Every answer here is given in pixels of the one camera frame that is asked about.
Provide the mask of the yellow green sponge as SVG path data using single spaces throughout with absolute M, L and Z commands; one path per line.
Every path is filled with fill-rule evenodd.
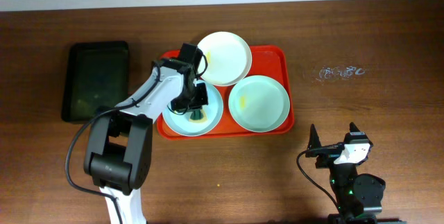
M 192 123 L 202 123 L 207 121 L 207 115 L 203 109 L 194 110 L 189 116 L 189 121 Z

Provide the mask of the light blue plate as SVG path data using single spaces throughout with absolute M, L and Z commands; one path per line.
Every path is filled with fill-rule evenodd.
M 215 86 L 199 80 L 198 83 L 205 83 L 207 87 L 208 105 L 204 105 L 203 109 L 207 115 L 207 121 L 202 123 L 192 123 L 189 116 L 192 111 L 185 114 L 173 113 L 169 109 L 163 111 L 162 116 L 164 122 L 172 131 L 179 135 L 187 137 L 196 137 L 204 135 L 214 129 L 223 115 L 223 99 Z

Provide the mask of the white plate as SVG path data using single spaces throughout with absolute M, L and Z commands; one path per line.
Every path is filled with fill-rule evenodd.
M 206 82 L 227 87 L 246 77 L 253 63 L 253 55 L 246 41 L 230 32 L 219 31 L 205 36 L 198 48 L 206 61 L 201 60 L 198 72 Z

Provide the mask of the light green plate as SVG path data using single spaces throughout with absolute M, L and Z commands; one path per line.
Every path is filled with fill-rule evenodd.
M 280 127 L 290 112 L 290 98 L 278 81 L 254 75 L 239 81 L 228 97 L 235 122 L 251 132 L 270 132 Z

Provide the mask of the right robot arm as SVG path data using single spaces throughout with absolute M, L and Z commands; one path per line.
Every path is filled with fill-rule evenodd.
M 350 131 L 337 144 L 323 146 L 314 125 L 310 126 L 306 157 L 315 157 L 317 169 L 330 171 L 330 186 L 336 201 L 336 214 L 329 214 L 328 223 L 376 223 L 382 212 L 386 183 L 383 179 L 357 172 L 368 159 L 373 147 L 366 133 L 350 123 Z

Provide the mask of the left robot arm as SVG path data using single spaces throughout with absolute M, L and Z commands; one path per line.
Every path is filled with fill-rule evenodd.
M 151 166 L 153 124 L 171 108 L 179 114 L 201 109 L 207 91 L 197 80 L 206 57 L 183 44 L 177 58 L 153 65 L 149 79 L 129 98 L 91 124 L 84 171 L 105 197 L 112 223 L 145 223 L 140 189 Z

